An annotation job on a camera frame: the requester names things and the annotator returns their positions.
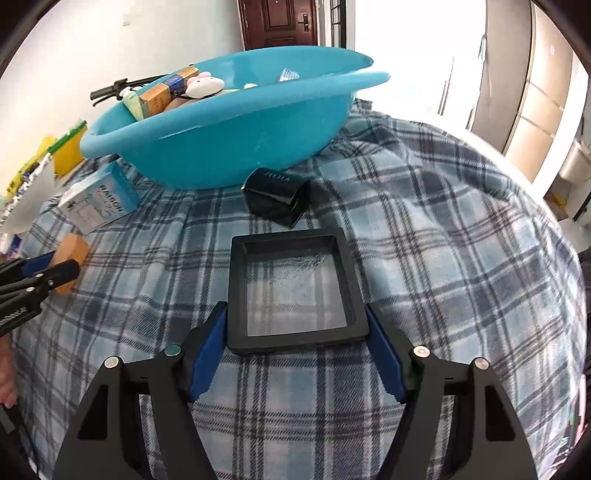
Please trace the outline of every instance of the white container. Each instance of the white container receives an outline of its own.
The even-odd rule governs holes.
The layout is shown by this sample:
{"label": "white container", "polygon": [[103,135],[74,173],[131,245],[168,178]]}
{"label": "white container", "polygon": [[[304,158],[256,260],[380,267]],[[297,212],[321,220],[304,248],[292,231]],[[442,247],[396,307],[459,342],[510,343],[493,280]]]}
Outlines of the white container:
{"label": "white container", "polygon": [[574,140],[558,175],[573,184],[591,179],[591,153],[587,146]]}

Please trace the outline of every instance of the orange block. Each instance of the orange block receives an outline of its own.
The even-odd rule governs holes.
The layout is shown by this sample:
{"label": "orange block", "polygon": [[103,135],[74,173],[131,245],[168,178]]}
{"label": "orange block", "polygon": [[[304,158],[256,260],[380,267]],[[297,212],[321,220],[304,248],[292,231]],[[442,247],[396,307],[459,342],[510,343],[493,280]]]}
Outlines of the orange block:
{"label": "orange block", "polygon": [[[52,267],[71,258],[76,260],[78,265],[82,266],[88,255],[88,250],[90,250],[90,247],[80,235],[68,233],[60,243],[60,246],[57,247],[56,253],[53,255],[49,266]],[[56,291],[62,295],[67,295],[70,293],[70,290],[75,283],[76,280],[72,280],[61,287],[57,287]]]}

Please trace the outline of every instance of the door handle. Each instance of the door handle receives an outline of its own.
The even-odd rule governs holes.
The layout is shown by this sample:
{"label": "door handle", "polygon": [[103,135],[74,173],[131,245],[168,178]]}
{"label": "door handle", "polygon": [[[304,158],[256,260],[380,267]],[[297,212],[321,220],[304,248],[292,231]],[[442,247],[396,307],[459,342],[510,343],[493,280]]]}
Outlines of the door handle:
{"label": "door handle", "polygon": [[308,14],[304,14],[304,21],[298,22],[298,23],[304,24],[304,32],[307,32],[308,30],[310,30],[310,23],[308,22]]}

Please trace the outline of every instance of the blue plastic basin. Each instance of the blue plastic basin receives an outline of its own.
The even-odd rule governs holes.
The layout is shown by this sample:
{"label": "blue plastic basin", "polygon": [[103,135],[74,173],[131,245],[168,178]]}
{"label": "blue plastic basin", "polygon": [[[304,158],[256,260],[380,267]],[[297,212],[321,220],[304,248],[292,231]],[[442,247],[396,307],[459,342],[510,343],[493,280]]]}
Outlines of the blue plastic basin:
{"label": "blue plastic basin", "polygon": [[[117,153],[175,189],[240,184],[259,166],[289,168],[325,147],[345,123],[357,90],[389,79],[368,71],[372,63],[344,48],[303,46],[203,61],[195,65],[223,79],[227,89],[259,86],[139,122],[119,102],[89,128],[80,148],[88,158]],[[284,68],[301,79],[277,83]]]}

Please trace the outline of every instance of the black square frame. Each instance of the black square frame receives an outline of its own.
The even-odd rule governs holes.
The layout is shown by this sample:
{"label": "black square frame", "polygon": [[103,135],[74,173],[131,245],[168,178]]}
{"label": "black square frame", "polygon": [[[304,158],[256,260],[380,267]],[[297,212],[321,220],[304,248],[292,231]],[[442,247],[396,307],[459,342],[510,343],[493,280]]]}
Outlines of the black square frame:
{"label": "black square frame", "polygon": [[[332,254],[346,326],[313,332],[248,336],[246,268],[249,261],[278,260],[314,254]],[[353,257],[340,228],[235,236],[230,253],[228,338],[237,355],[309,351],[331,345],[360,342],[369,334],[368,319],[355,274]]]}

